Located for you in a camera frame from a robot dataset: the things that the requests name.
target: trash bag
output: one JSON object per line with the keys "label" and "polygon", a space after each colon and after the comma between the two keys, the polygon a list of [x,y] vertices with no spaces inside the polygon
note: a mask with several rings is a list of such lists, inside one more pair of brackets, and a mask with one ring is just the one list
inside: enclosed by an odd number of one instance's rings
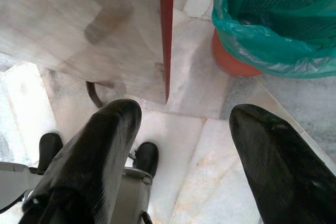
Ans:
{"label": "trash bag", "polygon": [[212,20],[225,50],[265,73],[336,75],[336,0],[214,0]]}

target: marble floor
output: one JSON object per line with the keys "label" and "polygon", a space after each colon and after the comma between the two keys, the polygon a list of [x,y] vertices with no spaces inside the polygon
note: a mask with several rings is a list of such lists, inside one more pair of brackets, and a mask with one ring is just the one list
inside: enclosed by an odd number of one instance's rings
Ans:
{"label": "marble floor", "polygon": [[[336,174],[336,78],[227,75],[212,58],[211,9],[212,0],[174,2],[171,92],[166,105],[96,86],[104,103],[119,98],[139,102],[143,119],[133,149],[144,141],[159,147],[149,206],[154,224],[262,223],[229,131],[227,119],[237,104],[259,105],[287,120]],[[18,64],[22,62],[2,55],[1,76]],[[39,83],[36,87],[44,109],[38,121],[49,122],[34,127],[41,134],[58,132],[67,143],[97,111],[85,82],[42,66],[24,66],[34,77],[30,81]],[[16,89],[17,95],[23,92],[18,84]],[[6,89],[1,93],[0,99],[7,95]],[[6,127],[0,127],[2,134],[6,131]],[[36,146],[37,139],[31,147]],[[0,141],[1,149],[9,142]],[[14,159],[8,161],[13,161],[22,156],[22,151],[14,149],[11,156],[6,156],[0,150],[0,155],[3,161],[11,157]],[[29,157],[34,161],[36,155]],[[23,156],[21,162],[25,161],[29,162]],[[17,205],[0,215],[0,222],[17,223],[20,214]]]}

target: orange bin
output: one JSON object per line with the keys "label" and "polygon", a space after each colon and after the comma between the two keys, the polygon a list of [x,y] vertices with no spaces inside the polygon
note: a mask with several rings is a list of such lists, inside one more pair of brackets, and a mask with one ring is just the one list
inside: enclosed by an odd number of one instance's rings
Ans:
{"label": "orange bin", "polygon": [[228,74],[232,76],[256,76],[262,72],[255,67],[237,60],[235,57],[225,51],[219,40],[217,30],[215,29],[212,38],[213,56],[217,64]]}

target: green plastic bag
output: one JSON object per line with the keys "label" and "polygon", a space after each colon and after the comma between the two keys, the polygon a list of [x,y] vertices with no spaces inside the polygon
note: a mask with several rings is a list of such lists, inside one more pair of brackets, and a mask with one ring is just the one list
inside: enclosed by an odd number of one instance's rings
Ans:
{"label": "green plastic bag", "polygon": [[265,73],[336,75],[336,0],[214,0],[212,20],[224,48]]}

